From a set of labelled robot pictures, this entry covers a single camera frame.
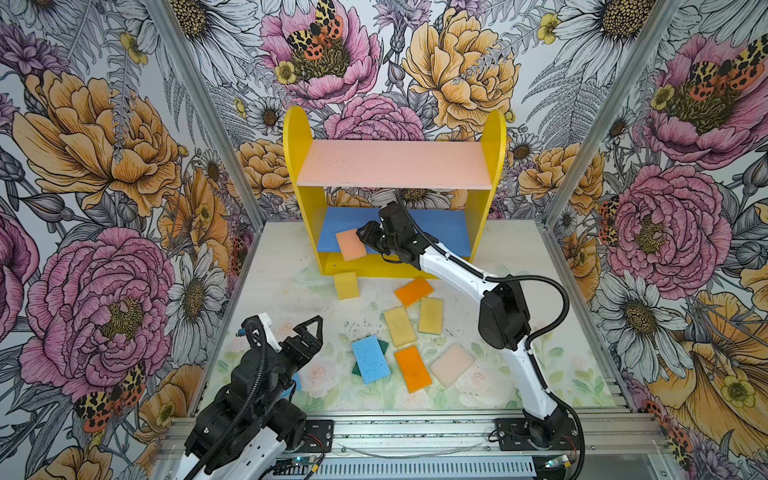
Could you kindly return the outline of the pink orange sponge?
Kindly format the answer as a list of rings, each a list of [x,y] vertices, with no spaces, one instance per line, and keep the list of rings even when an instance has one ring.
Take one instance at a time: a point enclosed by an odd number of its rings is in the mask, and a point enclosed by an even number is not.
[[[367,255],[365,244],[359,239],[356,229],[349,229],[335,234],[335,238],[345,262],[361,259]]]

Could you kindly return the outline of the large yellow sponge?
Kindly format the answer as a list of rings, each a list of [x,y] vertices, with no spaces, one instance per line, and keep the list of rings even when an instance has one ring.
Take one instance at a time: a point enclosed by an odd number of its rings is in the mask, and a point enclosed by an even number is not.
[[[396,307],[383,313],[392,344],[395,348],[413,344],[418,337],[404,307]]]

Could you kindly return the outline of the yellow sponge with green back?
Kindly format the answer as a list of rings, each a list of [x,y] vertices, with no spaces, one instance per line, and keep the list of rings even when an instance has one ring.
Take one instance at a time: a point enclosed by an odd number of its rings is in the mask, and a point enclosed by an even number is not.
[[[424,334],[441,335],[443,331],[443,308],[441,299],[425,297],[420,301],[418,331]]]

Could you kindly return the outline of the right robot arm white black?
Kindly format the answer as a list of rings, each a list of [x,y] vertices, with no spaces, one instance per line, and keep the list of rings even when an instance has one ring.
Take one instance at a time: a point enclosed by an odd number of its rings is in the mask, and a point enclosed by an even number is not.
[[[378,218],[358,228],[356,235],[384,259],[395,256],[399,263],[437,277],[477,304],[478,332],[500,352],[521,397],[525,423],[518,428],[519,437],[538,449],[552,448],[565,436],[578,447],[585,446],[578,414],[550,388],[532,346],[534,340],[559,327],[570,311],[569,295],[558,281],[530,274],[493,276],[423,231],[398,202],[381,209]],[[556,318],[536,331],[530,326],[525,282],[547,284],[561,298]]]

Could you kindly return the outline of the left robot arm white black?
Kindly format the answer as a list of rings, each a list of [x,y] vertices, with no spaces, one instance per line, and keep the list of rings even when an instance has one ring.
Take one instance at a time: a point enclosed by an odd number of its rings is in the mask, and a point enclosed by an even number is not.
[[[284,395],[294,376],[323,346],[316,315],[281,341],[265,313],[246,318],[236,335],[248,341],[230,382],[196,417],[184,443],[176,479],[251,479],[276,469],[278,457],[311,435],[307,414]]]

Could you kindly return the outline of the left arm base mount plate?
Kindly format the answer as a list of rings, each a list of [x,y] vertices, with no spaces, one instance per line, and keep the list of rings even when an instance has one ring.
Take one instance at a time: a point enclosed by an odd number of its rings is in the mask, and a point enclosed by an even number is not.
[[[330,419],[308,419],[300,442],[291,453],[328,454],[332,451],[335,422]]]

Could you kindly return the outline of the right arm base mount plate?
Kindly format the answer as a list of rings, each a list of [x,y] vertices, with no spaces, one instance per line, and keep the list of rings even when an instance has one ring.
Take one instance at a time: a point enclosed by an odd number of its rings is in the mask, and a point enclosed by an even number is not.
[[[525,418],[497,418],[487,437],[501,451],[576,451],[583,435],[572,419],[557,428]]]

